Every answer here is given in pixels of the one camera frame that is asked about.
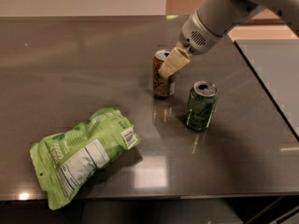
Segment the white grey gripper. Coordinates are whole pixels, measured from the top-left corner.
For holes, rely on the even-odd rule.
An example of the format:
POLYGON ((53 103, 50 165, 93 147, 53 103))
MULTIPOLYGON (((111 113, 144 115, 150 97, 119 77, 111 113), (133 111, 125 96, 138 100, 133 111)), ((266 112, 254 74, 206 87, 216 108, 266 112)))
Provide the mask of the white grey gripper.
POLYGON ((183 24, 177 47, 171 50, 158 73, 163 78, 171 77, 190 62, 190 54, 207 53, 223 36, 223 26, 214 15, 204 10, 196 10, 183 24))

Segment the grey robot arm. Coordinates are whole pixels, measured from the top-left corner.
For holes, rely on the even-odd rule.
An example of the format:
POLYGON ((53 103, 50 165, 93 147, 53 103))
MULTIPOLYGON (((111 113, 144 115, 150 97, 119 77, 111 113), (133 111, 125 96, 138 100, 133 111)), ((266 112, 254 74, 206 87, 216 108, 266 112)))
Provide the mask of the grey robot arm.
POLYGON ((171 77, 193 55, 210 51, 234 27, 268 9, 299 35, 299 0, 204 0, 183 24, 177 44, 159 69, 171 77))

